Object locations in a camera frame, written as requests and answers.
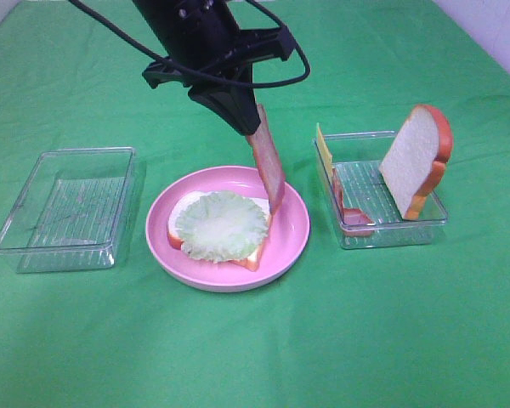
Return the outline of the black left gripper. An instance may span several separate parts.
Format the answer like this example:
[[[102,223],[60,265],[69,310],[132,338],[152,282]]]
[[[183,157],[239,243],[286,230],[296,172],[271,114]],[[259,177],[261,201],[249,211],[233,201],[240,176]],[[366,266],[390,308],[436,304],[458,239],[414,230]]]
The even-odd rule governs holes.
[[[254,134],[260,123],[254,88],[278,88],[293,84],[296,78],[254,83],[240,79],[243,71],[264,60],[288,60],[296,46],[284,26],[239,29],[232,26],[159,27],[154,30],[168,52],[163,61],[154,60],[142,77],[151,88],[166,82],[184,86],[198,84],[236,87],[192,87],[190,98],[224,119],[237,133]]]

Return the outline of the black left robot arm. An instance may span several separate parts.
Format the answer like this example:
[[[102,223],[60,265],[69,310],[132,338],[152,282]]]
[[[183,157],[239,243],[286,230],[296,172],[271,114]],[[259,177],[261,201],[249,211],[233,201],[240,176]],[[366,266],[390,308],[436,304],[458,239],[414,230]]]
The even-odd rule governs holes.
[[[287,60],[296,44],[285,25],[241,29],[224,1],[137,1],[138,11],[166,49],[167,66],[154,61],[143,72],[151,88],[181,82],[189,97],[241,135],[260,125],[253,64]]]

